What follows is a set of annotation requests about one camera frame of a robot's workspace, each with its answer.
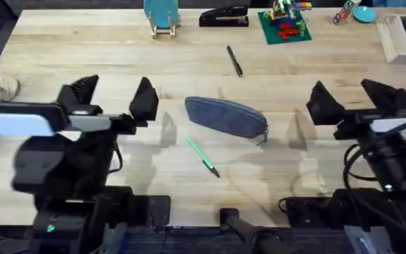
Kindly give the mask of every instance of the black stapler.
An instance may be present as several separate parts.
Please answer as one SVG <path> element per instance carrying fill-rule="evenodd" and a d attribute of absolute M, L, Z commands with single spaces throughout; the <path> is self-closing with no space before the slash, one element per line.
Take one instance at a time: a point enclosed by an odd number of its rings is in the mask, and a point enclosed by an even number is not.
<path fill-rule="evenodd" d="M 247 27 L 248 6 L 229 6 L 205 11 L 200 16 L 201 27 Z"/>

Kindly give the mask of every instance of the teal lid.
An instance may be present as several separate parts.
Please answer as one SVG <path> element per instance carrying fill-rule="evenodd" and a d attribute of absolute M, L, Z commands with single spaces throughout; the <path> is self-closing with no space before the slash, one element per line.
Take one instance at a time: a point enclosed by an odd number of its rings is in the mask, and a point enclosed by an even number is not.
<path fill-rule="evenodd" d="M 168 16 L 171 14 L 172 21 L 178 22 L 178 2 L 176 0 L 144 0 L 145 15 L 149 17 L 151 12 L 153 23 L 158 28 L 168 28 Z"/>
<path fill-rule="evenodd" d="M 357 6 L 353 9 L 353 16 L 363 23 L 371 23 L 375 20 L 375 11 L 366 6 Z"/>

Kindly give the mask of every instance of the green light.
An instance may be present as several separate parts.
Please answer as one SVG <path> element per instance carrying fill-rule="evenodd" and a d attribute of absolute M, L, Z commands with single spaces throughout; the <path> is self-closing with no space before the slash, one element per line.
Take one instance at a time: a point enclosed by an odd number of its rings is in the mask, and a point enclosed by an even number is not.
<path fill-rule="evenodd" d="M 48 233 L 49 233 L 49 232 L 52 232 L 54 229 L 56 229 L 55 226 L 53 226 L 53 225 L 48 225 L 48 227 L 47 227 L 47 232 L 48 232 Z"/>

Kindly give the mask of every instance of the wooden table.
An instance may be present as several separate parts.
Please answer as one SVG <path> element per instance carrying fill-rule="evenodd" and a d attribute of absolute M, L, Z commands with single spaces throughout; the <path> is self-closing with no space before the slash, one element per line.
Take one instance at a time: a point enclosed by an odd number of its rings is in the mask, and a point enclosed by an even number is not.
<path fill-rule="evenodd" d="M 305 104 L 316 81 L 347 108 L 365 108 L 372 104 L 360 81 L 406 88 L 406 66 L 386 63 L 374 24 L 349 18 L 335 26 L 337 8 L 303 13 L 312 41 L 271 46 L 256 10 L 250 10 L 248 28 L 199 28 L 203 11 L 182 10 L 183 26 L 174 40 L 153 40 L 141 10 L 24 11 L 0 58 L 1 72 L 19 79 L 17 100 L 24 102 L 51 102 L 62 84 L 96 73 L 100 81 L 92 102 L 106 113 L 127 112 L 141 77 L 148 77 L 160 98 L 157 120 L 136 136 L 119 138 L 125 166 L 108 184 L 131 186 L 135 194 L 170 195 L 171 225 L 216 226 L 221 207 L 236 207 L 253 224 L 285 226 L 277 201 L 330 195 L 342 187 L 342 156 L 352 143 L 335 141 L 332 126 L 311 122 Z M 406 8 L 381 9 L 378 15 L 386 12 Z M 235 74 L 227 44 L 243 78 Z M 191 95 L 262 111 L 269 142 L 256 146 L 257 140 L 190 122 L 184 99 Z M 220 179 L 188 146 L 188 136 Z M 30 195 L 11 190 L 12 159 L 24 139 L 0 136 L 0 224 L 31 224 L 36 213 Z M 354 170 L 370 174 L 364 161 Z"/>

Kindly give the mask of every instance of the green pen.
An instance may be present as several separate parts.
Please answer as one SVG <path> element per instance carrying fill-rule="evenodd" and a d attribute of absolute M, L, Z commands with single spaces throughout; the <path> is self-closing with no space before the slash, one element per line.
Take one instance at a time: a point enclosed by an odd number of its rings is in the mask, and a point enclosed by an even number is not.
<path fill-rule="evenodd" d="M 206 158 L 206 156 L 203 155 L 203 152 L 200 151 L 200 149 L 197 147 L 197 145 L 192 141 L 191 138 L 187 137 L 187 141 L 189 142 L 189 145 L 197 152 L 197 154 L 202 158 L 203 164 L 206 165 L 206 167 L 210 170 L 211 173 L 217 176 L 217 178 L 220 178 L 219 173 L 217 172 L 216 168 L 212 166 L 211 162 Z"/>

